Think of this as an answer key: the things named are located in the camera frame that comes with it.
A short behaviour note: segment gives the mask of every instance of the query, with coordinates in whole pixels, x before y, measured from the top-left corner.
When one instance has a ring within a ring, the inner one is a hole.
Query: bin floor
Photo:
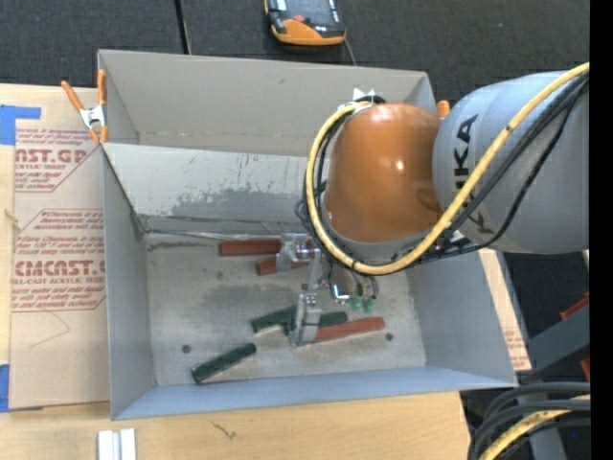
[[[217,241],[155,236],[148,241],[149,312],[158,385],[193,383],[190,370],[253,342],[258,351],[209,381],[246,380],[424,366],[420,323],[405,273],[377,278],[371,313],[322,293],[323,312],[349,320],[382,316],[381,331],[293,348],[281,327],[254,334],[251,320],[296,304],[307,269],[258,276],[268,256],[221,258]]]

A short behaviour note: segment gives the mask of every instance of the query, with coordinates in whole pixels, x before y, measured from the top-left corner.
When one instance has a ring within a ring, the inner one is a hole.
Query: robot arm
[[[311,149],[306,228],[334,259],[368,275],[487,245],[585,249],[588,108],[589,63],[477,90],[440,128],[406,104],[349,103]],[[333,139],[324,183],[315,165]]]

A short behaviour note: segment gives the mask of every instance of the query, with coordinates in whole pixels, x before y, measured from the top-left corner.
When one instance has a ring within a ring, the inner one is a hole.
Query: black cable
[[[530,403],[524,403],[505,409],[495,416],[484,421],[479,426],[471,440],[471,444],[468,448],[469,460],[477,460],[480,452],[483,449],[484,444],[489,440],[491,435],[497,428],[509,421],[516,420],[524,416],[525,414],[531,414],[534,412],[541,412],[543,410],[563,410],[568,409],[570,411],[589,411],[591,409],[590,401],[536,401]]]
[[[569,418],[569,419],[553,419],[550,422],[542,423],[530,431],[527,434],[520,437],[516,442],[510,445],[497,457],[497,460],[508,460],[514,453],[516,453],[522,446],[528,442],[532,436],[542,431],[551,429],[560,429],[564,427],[591,427],[591,418]]]
[[[529,394],[575,394],[585,395],[590,393],[590,384],[580,381],[550,381],[545,383],[529,383],[513,388],[508,392],[496,397],[486,409],[484,420],[496,414],[505,405],[512,403],[517,398]]]
[[[188,31],[187,26],[185,25],[185,18],[183,17],[181,0],[174,0],[174,9],[176,11],[176,20],[179,24],[179,33],[181,34],[181,47],[183,48],[183,54],[191,55],[192,49],[190,47],[190,41],[188,40]]]

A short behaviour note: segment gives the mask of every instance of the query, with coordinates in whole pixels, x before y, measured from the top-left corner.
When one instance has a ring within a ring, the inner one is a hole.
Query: orange handle
[[[98,71],[98,104],[106,104],[106,71],[104,70]]]
[[[92,129],[91,127],[88,129],[88,131],[89,131],[89,136],[91,136],[92,139],[96,142],[96,145],[99,145],[100,144],[100,138],[96,134],[96,131],[94,131],[94,129]]]
[[[439,112],[439,117],[446,118],[451,110],[451,105],[449,101],[438,101],[437,102],[437,111]]]
[[[106,143],[108,141],[108,126],[104,125],[104,126],[100,126],[100,136],[101,136],[101,141],[103,143]]]
[[[81,111],[83,109],[83,104],[80,103],[80,100],[77,97],[77,94],[75,94],[73,87],[70,86],[70,83],[65,80],[62,80],[61,88],[63,88],[66,91],[66,94],[68,94],[68,99],[70,100],[70,103],[73,105],[73,107],[77,111]]]

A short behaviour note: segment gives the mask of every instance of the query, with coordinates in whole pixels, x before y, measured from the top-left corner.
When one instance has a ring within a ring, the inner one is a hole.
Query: cardboard sheet
[[[95,104],[95,90],[77,92],[85,107]],[[7,283],[11,295],[10,408],[104,401],[100,150],[60,87],[1,85],[0,104],[39,116],[14,122],[14,202],[2,217],[13,252],[2,280],[5,306]]]

